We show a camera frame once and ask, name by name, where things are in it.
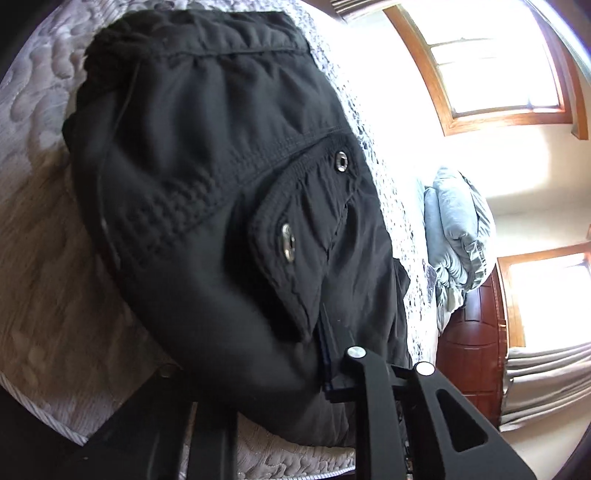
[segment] curtain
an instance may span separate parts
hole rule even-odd
[[[376,10],[397,5],[401,0],[332,0],[336,12],[347,22],[368,15]]]
[[[502,432],[517,429],[591,395],[591,342],[536,352],[509,348]]]

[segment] window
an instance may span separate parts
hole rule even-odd
[[[385,13],[423,75],[445,135],[573,123],[574,61],[520,0],[411,0]],[[586,113],[576,116],[587,135]]]
[[[499,258],[509,346],[545,351],[591,341],[591,242]]]

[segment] black garment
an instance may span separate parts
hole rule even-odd
[[[292,442],[350,444],[321,392],[319,307],[407,366],[408,277],[301,32],[277,12],[142,11],[87,55],[64,136],[125,300],[220,401]]]

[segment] bed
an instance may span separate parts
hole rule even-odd
[[[145,8],[283,10],[302,29],[358,135],[394,256],[410,277],[404,301],[411,356],[434,363],[437,322],[423,186],[404,159],[381,147],[387,141],[371,131],[372,109],[355,95],[361,83],[371,88],[379,76],[371,71],[379,66],[368,65],[360,76],[347,50],[365,40],[298,0],[65,0],[36,28],[0,84],[0,386],[40,421],[83,445],[170,361],[93,253],[61,137],[85,79],[84,51],[94,33]],[[240,479],[320,479],[353,470],[355,453],[294,445],[241,417],[238,465]]]

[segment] light blue blanket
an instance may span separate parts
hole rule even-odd
[[[425,189],[425,233],[429,263],[437,272],[440,333],[464,294],[491,273],[496,256],[495,222],[476,187],[457,170],[442,167]]]

